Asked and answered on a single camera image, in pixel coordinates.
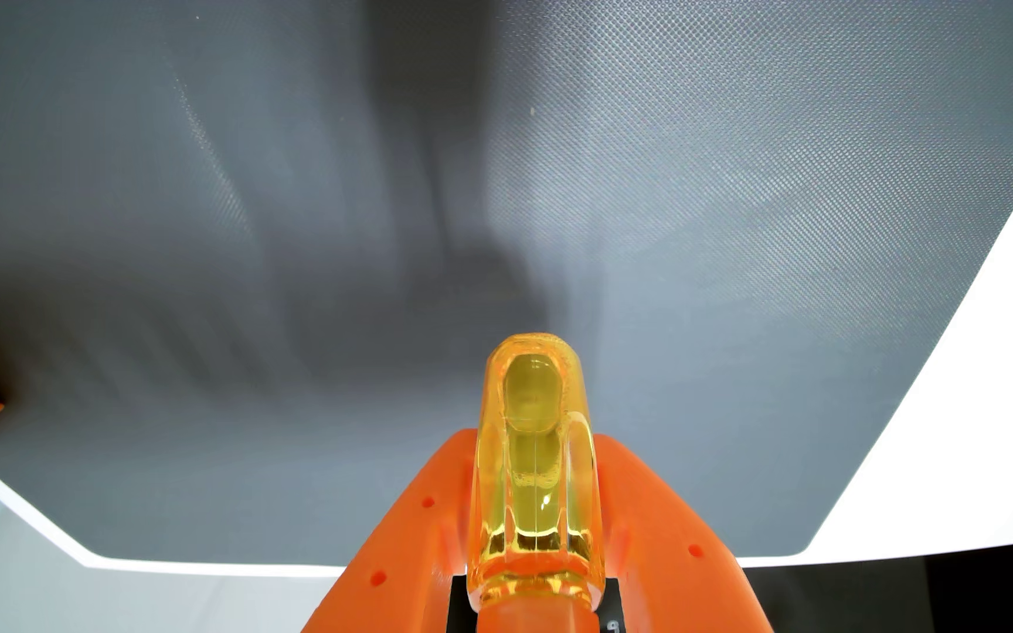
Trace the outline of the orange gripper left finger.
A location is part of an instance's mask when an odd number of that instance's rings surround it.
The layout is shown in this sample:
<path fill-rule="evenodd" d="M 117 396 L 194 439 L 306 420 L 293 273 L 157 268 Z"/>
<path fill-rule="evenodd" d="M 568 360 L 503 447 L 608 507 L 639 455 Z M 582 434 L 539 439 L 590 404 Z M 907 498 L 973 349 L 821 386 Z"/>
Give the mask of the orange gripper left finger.
<path fill-rule="evenodd" d="M 476 431 L 449 437 L 373 528 L 304 632 L 445 632 L 466 569 Z"/>

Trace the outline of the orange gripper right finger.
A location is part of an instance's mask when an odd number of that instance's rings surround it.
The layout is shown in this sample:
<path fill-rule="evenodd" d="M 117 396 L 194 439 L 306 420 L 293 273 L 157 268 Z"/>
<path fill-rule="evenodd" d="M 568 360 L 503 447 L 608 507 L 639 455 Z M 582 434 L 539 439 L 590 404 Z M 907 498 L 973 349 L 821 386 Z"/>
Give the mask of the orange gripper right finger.
<path fill-rule="evenodd" d="M 628 447 L 597 436 L 606 570 L 627 632 L 772 632 L 739 562 Z"/>

